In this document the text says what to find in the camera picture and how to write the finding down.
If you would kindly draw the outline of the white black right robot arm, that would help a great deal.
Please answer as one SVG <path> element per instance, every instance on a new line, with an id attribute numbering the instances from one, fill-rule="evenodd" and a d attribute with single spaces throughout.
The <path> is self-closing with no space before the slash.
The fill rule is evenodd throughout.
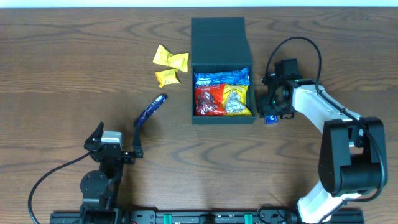
<path id="1" fill-rule="evenodd" d="M 332 98 L 318 80 L 304 79 L 296 59 L 276 62 L 265 74 L 268 94 L 258 101 L 266 119 L 292 119 L 303 114 L 321 132 L 319 181 L 295 207 L 260 215 L 264 223 L 364 223 L 360 210 L 345 210 L 349 202 L 368 202 L 387 180 L 384 125 L 364 118 Z"/>

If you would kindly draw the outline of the dark green box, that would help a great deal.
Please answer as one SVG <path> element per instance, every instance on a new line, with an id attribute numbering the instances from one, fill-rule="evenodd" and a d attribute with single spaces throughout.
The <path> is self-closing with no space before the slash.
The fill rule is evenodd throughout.
<path id="1" fill-rule="evenodd" d="M 192 94 L 192 124 L 253 124 L 257 118 L 252 52 L 243 17 L 191 18 L 191 72 L 216 73 L 249 69 L 246 105 L 251 116 L 196 116 Z"/>

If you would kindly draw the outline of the large yellow candy wrapper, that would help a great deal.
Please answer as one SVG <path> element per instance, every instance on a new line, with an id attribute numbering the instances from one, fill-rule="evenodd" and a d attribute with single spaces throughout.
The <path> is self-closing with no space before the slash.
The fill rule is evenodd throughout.
<path id="1" fill-rule="evenodd" d="M 172 54 L 163 45 L 159 45 L 153 63 L 188 72 L 188 59 L 189 53 Z"/>

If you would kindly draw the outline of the small yellow candy wrapper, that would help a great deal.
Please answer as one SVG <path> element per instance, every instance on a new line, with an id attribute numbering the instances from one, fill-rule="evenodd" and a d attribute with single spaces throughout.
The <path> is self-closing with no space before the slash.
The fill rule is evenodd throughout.
<path id="1" fill-rule="evenodd" d="M 159 82 L 159 88 L 163 88 L 165 85 L 180 84 L 180 80 L 177 78 L 177 69 L 155 72 L 155 76 Z"/>

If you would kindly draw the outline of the blue Eclipse gum pack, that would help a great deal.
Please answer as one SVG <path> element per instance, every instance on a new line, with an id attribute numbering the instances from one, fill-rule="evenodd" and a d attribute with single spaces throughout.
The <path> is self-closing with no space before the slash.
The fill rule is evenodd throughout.
<path id="1" fill-rule="evenodd" d="M 278 121 L 279 119 L 276 115 L 267 115 L 265 117 L 265 124 L 276 124 Z"/>

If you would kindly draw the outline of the blue wafer bar packet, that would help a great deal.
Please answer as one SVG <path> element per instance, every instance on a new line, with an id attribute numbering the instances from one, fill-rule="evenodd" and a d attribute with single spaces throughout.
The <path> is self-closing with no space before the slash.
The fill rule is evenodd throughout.
<path id="1" fill-rule="evenodd" d="M 249 69 L 217 73 L 194 73 L 195 87 L 207 85 L 250 85 Z"/>

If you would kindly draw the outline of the dark blue snack bar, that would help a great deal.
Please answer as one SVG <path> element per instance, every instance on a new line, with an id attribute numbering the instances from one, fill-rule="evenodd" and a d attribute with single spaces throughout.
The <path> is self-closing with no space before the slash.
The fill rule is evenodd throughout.
<path id="1" fill-rule="evenodd" d="M 134 121 L 134 126 L 142 127 L 142 125 L 153 115 L 153 113 L 164 103 L 168 98 L 166 94 L 159 95 L 154 99 L 144 111 Z"/>

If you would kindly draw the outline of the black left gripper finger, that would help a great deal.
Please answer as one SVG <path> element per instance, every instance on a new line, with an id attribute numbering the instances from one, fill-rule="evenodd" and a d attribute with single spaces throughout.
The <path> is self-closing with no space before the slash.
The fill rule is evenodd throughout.
<path id="1" fill-rule="evenodd" d="M 101 143 L 104 123 L 101 121 L 97 128 L 90 134 L 84 143 L 84 149 L 97 149 Z"/>
<path id="2" fill-rule="evenodd" d="M 133 148 L 133 153 L 135 158 L 143 158 L 143 150 L 142 150 L 142 144 L 141 144 L 141 139 L 140 139 L 140 126 L 137 124 L 134 127 L 134 137 L 132 141 L 132 148 Z"/>

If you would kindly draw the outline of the yellow seed snack bag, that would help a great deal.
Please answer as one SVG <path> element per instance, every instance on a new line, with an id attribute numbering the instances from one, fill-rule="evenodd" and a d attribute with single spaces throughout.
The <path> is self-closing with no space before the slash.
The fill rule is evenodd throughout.
<path id="1" fill-rule="evenodd" d="M 248 85 L 226 84 L 223 90 L 222 104 L 226 116 L 251 116 L 252 113 L 246 105 Z"/>

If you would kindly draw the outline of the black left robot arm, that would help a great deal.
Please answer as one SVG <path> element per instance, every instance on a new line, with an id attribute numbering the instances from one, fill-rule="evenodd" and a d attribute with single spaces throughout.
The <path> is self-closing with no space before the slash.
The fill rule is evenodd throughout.
<path id="1" fill-rule="evenodd" d="M 83 194 L 80 207 L 81 224 L 89 223 L 129 223 L 129 212 L 117 207 L 119 186 L 123 167 L 133 165 L 137 158 L 143 157 L 140 126 L 134 126 L 132 151 L 123 151 L 122 133 L 104 131 L 104 123 L 86 139 L 84 148 L 88 155 L 99 163 L 99 169 L 88 172 L 80 182 Z"/>

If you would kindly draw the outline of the red Hacks candy bag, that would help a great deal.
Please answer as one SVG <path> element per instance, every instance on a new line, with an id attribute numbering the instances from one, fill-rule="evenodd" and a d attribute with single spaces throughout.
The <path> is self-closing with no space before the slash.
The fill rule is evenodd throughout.
<path id="1" fill-rule="evenodd" d="M 195 116 L 223 116 L 223 91 L 225 84 L 203 85 L 195 88 Z"/>

